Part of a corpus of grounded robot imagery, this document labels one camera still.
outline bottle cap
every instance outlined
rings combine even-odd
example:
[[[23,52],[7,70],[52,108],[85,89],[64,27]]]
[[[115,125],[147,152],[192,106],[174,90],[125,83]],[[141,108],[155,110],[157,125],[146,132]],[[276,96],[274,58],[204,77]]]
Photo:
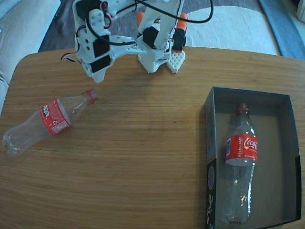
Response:
[[[250,111],[248,108],[248,105],[245,103],[239,103],[236,106],[236,113],[239,113],[239,111],[246,111],[247,113]]]
[[[94,89],[87,90],[86,92],[87,92],[92,104],[94,104],[95,101],[99,99],[98,96],[97,96],[97,93]]]

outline red bottle label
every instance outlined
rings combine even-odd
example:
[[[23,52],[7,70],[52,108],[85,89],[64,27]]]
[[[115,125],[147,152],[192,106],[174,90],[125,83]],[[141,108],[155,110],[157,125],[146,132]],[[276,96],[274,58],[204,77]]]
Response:
[[[251,135],[235,135],[227,140],[225,160],[257,160],[257,138]]]
[[[39,113],[43,124],[52,135],[56,135],[70,126],[70,122],[63,115],[57,99],[40,108]]]

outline orange part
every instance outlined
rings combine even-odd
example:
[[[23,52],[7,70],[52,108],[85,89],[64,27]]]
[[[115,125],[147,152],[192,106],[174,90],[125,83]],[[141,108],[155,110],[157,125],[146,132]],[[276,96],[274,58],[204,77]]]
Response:
[[[137,18],[138,18],[138,26],[141,24],[141,21],[144,17],[144,13],[141,12],[141,13],[137,13]]]
[[[187,19],[187,14],[186,13],[182,13],[181,14],[181,18]],[[185,31],[186,30],[186,21],[179,20],[178,24],[177,24],[177,29],[182,29],[182,30]]]

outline coca-cola bottle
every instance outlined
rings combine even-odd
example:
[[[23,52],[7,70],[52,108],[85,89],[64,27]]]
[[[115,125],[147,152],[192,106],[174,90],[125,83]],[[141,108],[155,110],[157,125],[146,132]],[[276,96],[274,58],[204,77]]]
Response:
[[[244,223],[251,213],[251,186],[257,161],[257,137],[246,104],[236,107],[236,123],[226,142],[226,201],[222,220]]]
[[[34,112],[24,123],[9,129],[2,144],[10,156],[24,153],[37,142],[71,126],[84,109],[98,99],[94,89],[83,94],[60,97]]]

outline white sofa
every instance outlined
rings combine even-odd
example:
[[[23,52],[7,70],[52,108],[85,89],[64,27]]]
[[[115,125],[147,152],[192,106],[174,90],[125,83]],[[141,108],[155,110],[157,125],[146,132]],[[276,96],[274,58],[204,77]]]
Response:
[[[14,70],[38,52],[60,0],[0,0],[0,114]]]

